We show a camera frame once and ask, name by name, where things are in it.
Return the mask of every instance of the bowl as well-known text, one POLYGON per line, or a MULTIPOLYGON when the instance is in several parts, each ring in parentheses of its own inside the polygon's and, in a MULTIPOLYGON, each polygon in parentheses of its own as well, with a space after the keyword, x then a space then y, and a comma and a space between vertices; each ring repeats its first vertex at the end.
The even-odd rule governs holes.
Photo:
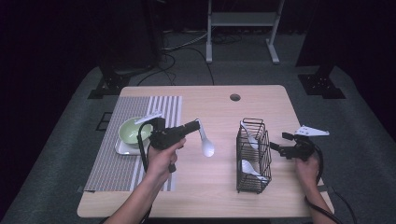
MULTIPOLYGON (((119 128, 120 140, 126 144, 137 144, 137 135, 142 124, 134 124, 141 118, 131 118, 123 122, 119 128)), ((151 134, 151 125, 145 125, 140 133, 142 141, 147 139, 151 134)))

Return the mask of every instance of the placemat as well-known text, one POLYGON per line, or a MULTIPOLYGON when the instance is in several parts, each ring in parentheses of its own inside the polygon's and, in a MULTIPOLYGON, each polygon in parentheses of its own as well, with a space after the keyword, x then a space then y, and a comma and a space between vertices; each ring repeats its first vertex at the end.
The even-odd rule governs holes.
MULTIPOLYGON (((166 127, 179 126, 181 103, 181 96, 120 97, 84 190, 134 190, 145 174, 143 163, 140 156, 120 155, 116 152, 119 127, 127 119, 144 117, 155 110, 163 112, 166 127)), ((175 190, 176 173, 171 174, 162 190, 175 190)))

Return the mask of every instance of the person's left hand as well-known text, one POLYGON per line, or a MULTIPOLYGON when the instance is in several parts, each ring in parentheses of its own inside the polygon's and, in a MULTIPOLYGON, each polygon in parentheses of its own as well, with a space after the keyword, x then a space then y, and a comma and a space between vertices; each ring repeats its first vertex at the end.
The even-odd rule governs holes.
POLYGON ((178 143, 164 150, 150 147, 148 150, 148 171, 146 175, 158 178, 164 183, 170 174, 168 170, 169 165, 175 164, 177 161, 176 150, 182 148, 185 143, 186 139, 183 138, 178 143))

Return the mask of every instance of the spoon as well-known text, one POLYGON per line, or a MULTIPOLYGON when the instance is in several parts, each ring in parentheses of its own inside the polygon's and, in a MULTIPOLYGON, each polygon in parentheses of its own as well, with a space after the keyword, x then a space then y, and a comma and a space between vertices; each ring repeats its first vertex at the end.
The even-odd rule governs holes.
POLYGON ((255 175, 257 178, 260 179, 261 182, 268 182, 267 178, 257 173, 248 161, 242 160, 242 172, 245 174, 255 175))
POLYGON ((199 119, 196 119, 196 120, 199 122, 199 125, 200 125, 199 134, 201 135, 202 152, 204 153, 204 155, 206 157, 211 157, 215 153, 215 146, 209 139, 207 139, 205 130, 204 130, 204 126, 202 126, 201 121, 199 119))
POLYGON ((257 140, 250 135, 250 133, 248 132, 248 128, 245 125, 244 121, 241 120, 241 126, 247 131, 247 140, 250 143, 251 147, 253 147, 254 149, 259 149, 259 145, 257 140))

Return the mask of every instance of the wire basket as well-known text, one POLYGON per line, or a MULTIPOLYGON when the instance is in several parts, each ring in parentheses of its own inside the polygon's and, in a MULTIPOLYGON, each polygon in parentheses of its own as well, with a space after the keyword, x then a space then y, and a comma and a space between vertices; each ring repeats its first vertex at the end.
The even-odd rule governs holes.
POLYGON ((236 189, 262 193, 271 182, 271 153, 268 132, 262 119, 243 119, 236 137, 236 189), (256 174, 243 172, 242 164, 249 163, 256 174))

